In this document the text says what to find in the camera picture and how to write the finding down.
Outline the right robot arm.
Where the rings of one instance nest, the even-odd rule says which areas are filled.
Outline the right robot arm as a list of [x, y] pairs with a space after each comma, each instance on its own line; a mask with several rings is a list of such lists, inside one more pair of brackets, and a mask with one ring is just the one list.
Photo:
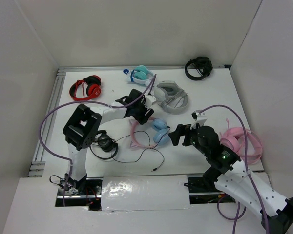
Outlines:
[[179, 124], [169, 133], [173, 146], [184, 136], [183, 146], [192, 145], [205, 157], [210, 168], [203, 174], [208, 191], [222, 191], [252, 211], [271, 234], [284, 234], [293, 223], [293, 197], [279, 194], [253, 171], [230, 148], [222, 145], [209, 126]]

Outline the pink blue cat-ear headphones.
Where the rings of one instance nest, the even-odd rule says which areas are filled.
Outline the pink blue cat-ear headphones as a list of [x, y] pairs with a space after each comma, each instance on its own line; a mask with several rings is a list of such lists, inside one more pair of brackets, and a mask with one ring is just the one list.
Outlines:
[[150, 137], [149, 144], [144, 144], [141, 137], [136, 136], [138, 131], [146, 130], [146, 127], [142, 127], [141, 124], [137, 120], [129, 120], [130, 124], [130, 148], [141, 148], [141, 149], [151, 149], [160, 146], [164, 146], [168, 144], [169, 141], [169, 131], [170, 127], [168, 123], [161, 118], [154, 118], [147, 122], [148, 127], [150, 128], [146, 133], [152, 133], [152, 137]]

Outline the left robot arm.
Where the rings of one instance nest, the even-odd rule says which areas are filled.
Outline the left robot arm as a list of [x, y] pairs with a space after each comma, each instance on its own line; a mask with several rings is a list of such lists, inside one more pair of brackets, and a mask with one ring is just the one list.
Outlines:
[[126, 117], [133, 117], [139, 124], [145, 124], [154, 113], [151, 107], [155, 102], [155, 96], [132, 89], [128, 96], [110, 105], [103, 104], [94, 109], [84, 104], [78, 105], [63, 129], [69, 152], [65, 180], [73, 193], [80, 195], [86, 190], [87, 149], [95, 140], [99, 126]]

